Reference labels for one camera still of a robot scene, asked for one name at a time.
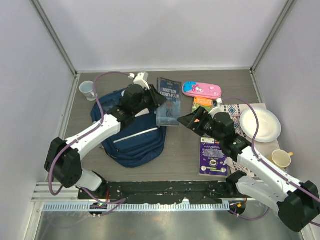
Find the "dark blue 1984 book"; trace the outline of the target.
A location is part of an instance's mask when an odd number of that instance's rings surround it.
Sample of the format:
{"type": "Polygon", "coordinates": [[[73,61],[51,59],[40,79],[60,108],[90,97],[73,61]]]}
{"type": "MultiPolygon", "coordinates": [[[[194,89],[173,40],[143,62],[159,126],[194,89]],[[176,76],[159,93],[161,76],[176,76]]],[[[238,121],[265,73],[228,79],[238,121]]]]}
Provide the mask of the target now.
{"type": "Polygon", "coordinates": [[[180,123],[182,83],[163,77],[157,78],[157,91],[166,98],[156,111],[156,125],[159,127],[175,127],[180,123]]]}

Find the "navy blue student backpack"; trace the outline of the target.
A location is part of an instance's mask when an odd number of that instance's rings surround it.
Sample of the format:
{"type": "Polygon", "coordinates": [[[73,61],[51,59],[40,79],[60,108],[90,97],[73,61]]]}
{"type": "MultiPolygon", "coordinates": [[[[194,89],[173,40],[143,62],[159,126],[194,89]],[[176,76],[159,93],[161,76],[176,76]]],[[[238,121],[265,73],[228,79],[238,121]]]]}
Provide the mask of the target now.
{"type": "Polygon", "coordinates": [[[149,113],[135,117],[132,124],[105,139],[106,154],[125,168],[137,168],[160,156],[165,147],[167,128],[156,125],[156,111],[151,98],[143,97],[149,113]]]}

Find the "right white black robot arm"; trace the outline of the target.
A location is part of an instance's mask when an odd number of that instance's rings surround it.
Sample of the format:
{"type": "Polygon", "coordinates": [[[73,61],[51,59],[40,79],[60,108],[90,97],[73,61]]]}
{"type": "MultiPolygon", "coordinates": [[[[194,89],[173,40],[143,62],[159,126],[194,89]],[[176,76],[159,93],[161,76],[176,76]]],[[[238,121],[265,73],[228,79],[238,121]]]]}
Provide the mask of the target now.
{"type": "Polygon", "coordinates": [[[272,164],[254,144],[236,133],[234,121],[226,112],[203,107],[179,117],[178,122],[199,136],[208,135],[219,142],[222,152],[234,162],[248,168],[260,179],[236,171],[226,179],[226,193],[233,198],[245,195],[266,205],[280,220],[298,233],[320,214],[317,186],[302,182],[272,164]]]}

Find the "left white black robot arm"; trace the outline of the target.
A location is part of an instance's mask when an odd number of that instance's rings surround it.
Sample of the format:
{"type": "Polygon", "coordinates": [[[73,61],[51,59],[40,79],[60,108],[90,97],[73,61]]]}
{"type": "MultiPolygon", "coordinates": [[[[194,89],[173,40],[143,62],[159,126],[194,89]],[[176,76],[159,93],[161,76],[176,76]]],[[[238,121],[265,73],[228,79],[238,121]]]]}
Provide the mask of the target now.
{"type": "Polygon", "coordinates": [[[83,169],[83,158],[104,140],[122,132],[136,117],[153,112],[165,102],[166,98],[153,85],[148,88],[129,85],[119,103],[103,112],[96,123],[73,137],[65,140],[57,137],[51,142],[44,164],[49,182],[57,180],[64,188],[85,188],[93,198],[102,199],[107,192],[104,179],[83,169]]]}

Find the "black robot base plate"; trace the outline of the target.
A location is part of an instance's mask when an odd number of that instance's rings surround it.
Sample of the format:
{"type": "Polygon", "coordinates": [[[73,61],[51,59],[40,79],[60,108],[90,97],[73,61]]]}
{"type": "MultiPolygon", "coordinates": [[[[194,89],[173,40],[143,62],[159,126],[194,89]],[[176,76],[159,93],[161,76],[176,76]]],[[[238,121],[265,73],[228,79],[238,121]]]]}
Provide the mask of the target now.
{"type": "Polygon", "coordinates": [[[173,205],[188,199],[192,205],[221,203],[223,199],[244,199],[222,181],[109,181],[96,198],[111,202],[125,199],[126,204],[173,205]]]}

